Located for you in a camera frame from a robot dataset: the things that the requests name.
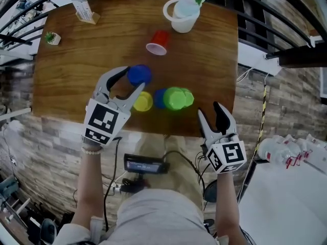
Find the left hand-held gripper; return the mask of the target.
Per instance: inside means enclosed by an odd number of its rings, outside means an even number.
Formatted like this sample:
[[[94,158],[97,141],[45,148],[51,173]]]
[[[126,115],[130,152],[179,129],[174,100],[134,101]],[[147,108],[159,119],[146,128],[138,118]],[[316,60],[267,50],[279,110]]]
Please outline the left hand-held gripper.
[[[131,108],[143,91],[145,83],[134,87],[126,96],[109,99],[111,88],[122,78],[130,66],[114,68],[98,80],[94,94],[85,107],[82,138],[108,146],[131,116]]]

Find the blue paper cup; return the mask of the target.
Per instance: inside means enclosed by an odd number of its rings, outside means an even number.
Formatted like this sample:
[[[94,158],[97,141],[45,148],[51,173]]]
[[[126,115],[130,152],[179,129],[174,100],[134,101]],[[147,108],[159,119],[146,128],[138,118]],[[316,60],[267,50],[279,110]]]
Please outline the blue paper cup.
[[[152,80],[152,72],[146,65],[134,65],[129,68],[127,78],[130,84],[133,86],[137,86],[141,83],[145,83],[147,86]]]
[[[158,89],[155,91],[153,96],[153,103],[154,106],[158,109],[165,109],[165,103],[164,103],[164,93],[166,92],[166,88]]]

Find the yellow paper cup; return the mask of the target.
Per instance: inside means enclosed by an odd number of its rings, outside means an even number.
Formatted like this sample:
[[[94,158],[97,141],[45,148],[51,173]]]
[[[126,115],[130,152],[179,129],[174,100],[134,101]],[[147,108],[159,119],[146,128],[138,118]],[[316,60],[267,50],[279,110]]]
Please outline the yellow paper cup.
[[[153,97],[150,93],[142,91],[135,101],[133,107],[136,111],[147,112],[153,106]]]

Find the green paper cup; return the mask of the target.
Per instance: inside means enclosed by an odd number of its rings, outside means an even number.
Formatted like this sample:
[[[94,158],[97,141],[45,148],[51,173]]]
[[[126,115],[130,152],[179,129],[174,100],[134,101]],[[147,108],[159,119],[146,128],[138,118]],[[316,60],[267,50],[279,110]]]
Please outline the green paper cup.
[[[189,107],[193,104],[194,102],[194,96],[192,94],[192,92],[186,88],[182,88],[181,89],[185,95],[185,107]]]
[[[178,111],[186,107],[186,96],[179,87],[170,87],[163,94],[163,103],[166,108]]]

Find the red paper cup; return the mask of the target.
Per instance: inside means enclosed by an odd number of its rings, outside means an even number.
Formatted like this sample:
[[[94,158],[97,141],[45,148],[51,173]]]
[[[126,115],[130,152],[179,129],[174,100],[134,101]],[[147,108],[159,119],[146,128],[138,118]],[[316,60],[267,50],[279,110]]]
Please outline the red paper cup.
[[[169,33],[167,31],[156,31],[149,43],[146,44],[146,50],[154,55],[164,56],[167,53]]]

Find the person's left forearm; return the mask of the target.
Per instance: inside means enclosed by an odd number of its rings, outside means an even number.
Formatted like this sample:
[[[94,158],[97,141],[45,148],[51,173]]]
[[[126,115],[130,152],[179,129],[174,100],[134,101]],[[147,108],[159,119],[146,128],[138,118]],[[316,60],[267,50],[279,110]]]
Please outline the person's left forearm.
[[[78,176],[77,208],[72,223],[89,229],[93,216],[103,217],[101,155],[82,153]]]

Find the person's right forearm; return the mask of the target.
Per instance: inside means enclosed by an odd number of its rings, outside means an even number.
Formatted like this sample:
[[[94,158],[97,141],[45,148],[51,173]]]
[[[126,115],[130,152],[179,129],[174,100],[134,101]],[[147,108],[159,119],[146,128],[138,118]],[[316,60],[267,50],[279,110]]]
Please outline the person's right forearm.
[[[217,175],[216,230],[218,237],[227,235],[229,245],[243,245],[240,215],[232,173]]]

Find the person's beige trousers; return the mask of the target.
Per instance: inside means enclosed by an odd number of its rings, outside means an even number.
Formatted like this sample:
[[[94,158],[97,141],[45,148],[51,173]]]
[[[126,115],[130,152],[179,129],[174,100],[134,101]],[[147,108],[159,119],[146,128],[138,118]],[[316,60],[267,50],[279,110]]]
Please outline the person's beige trousers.
[[[187,197],[203,215],[203,197],[197,173],[182,157],[186,155],[185,139],[182,136],[146,134],[138,141],[135,152],[154,158],[167,154],[166,162],[170,164],[168,172],[162,175],[145,174],[144,179],[150,188],[172,190]]]

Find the grey wristband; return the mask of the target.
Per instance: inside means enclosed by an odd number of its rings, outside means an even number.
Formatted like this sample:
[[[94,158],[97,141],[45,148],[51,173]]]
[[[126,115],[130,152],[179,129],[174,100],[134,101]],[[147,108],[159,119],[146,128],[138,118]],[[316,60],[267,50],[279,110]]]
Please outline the grey wristband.
[[[92,141],[92,140],[90,140],[88,138],[83,138],[82,139],[82,146],[85,149],[92,149],[92,148],[100,148],[101,144],[98,143],[98,142]]]

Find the pack of water bottles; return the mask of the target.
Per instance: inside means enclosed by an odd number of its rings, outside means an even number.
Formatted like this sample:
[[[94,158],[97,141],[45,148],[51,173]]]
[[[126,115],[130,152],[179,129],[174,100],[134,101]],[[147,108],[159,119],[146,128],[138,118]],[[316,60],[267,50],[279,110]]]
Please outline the pack of water bottles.
[[[258,155],[262,160],[286,169],[291,166],[300,166],[300,162],[307,157],[307,153],[306,141],[295,139],[291,135],[286,137],[274,135],[272,138],[266,138],[258,148]]]

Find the black round stand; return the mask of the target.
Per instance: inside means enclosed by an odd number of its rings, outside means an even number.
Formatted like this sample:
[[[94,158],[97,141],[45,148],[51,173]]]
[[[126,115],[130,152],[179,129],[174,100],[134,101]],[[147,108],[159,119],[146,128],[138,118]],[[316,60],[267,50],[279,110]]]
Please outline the black round stand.
[[[212,181],[206,186],[203,193],[203,198],[209,203],[217,202],[217,180]]]

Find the pile of white packets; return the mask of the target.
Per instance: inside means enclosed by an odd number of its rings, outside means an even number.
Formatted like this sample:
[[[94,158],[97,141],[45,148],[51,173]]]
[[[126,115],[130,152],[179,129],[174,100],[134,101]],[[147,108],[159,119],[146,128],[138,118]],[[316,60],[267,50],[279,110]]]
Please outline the pile of white packets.
[[[286,137],[274,135],[272,138],[287,146],[291,154],[295,155],[297,165],[307,163],[327,175],[327,142],[316,139],[311,134],[306,139],[295,139],[290,134]]]

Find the pale blue plant vase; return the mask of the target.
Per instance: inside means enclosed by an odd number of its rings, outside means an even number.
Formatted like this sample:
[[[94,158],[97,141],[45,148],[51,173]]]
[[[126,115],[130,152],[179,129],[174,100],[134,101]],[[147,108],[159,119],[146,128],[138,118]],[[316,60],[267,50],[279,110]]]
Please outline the pale blue plant vase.
[[[185,18],[195,15],[200,12],[200,8],[204,1],[205,0],[201,0],[201,3],[198,4],[195,0],[179,0],[174,6],[173,16]]]

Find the person's light shirt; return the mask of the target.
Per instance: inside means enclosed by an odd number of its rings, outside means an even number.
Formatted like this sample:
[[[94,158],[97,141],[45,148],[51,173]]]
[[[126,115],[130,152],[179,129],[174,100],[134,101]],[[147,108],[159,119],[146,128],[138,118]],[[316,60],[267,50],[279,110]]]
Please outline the person's light shirt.
[[[98,245],[228,245],[227,236],[214,239],[199,208],[184,195],[146,189],[125,200],[114,231]]]

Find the dark wooden post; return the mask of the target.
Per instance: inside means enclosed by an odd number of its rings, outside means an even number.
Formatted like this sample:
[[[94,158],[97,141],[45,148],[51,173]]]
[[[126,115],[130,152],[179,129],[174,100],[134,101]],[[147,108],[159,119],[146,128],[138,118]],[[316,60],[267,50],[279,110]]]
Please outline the dark wooden post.
[[[327,43],[286,50],[279,56],[279,65],[283,68],[327,67]]]

